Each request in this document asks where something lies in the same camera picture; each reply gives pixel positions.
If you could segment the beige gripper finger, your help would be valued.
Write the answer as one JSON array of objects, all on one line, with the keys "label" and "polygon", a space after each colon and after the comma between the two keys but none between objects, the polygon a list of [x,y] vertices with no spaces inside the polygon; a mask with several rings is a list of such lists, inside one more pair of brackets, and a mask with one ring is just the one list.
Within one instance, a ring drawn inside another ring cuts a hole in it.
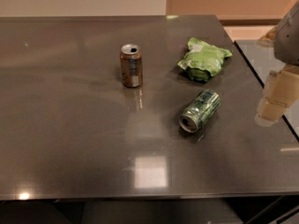
[{"label": "beige gripper finger", "polygon": [[257,106],[255,122],[261,127],[272,126],[298,99],[299,66],[285,64],[278,72],[271,70]]}]

